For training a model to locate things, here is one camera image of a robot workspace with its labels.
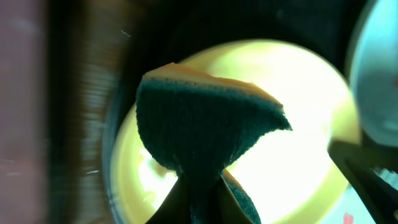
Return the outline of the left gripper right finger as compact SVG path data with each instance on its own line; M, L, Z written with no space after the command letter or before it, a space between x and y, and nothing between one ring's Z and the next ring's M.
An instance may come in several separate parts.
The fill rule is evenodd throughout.
M253 224L241 208L230 187L244 193L242 186L231 174L223 174L216 184L218 218L221 224Z

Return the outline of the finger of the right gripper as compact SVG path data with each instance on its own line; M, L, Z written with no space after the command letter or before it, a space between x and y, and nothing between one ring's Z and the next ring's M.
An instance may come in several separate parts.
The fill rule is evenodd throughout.
M397 172L396 149L370 149L338 139L331 140L332 161L357 191L376 223L397 224L397 190L374 173L376 168Z

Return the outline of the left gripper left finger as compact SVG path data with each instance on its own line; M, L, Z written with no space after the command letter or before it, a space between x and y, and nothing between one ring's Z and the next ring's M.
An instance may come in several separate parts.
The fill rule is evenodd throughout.
M146 224L191 224L190 187L181 175Z

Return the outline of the green yellow sponge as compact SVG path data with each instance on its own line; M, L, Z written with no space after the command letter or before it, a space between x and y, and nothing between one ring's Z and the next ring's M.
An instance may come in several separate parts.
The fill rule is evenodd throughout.
M227 167L267 133L291 128L283 106L263 89L170 63L147 72L136 92L144 147L187 183L192 223L220 223L216 189L249 223L259 214Z

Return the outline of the light blue plate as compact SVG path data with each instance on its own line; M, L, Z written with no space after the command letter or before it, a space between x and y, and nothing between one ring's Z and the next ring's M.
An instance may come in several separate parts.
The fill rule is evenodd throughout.
M397 150L397 0L368 1L348 49L346 72L370 149Z

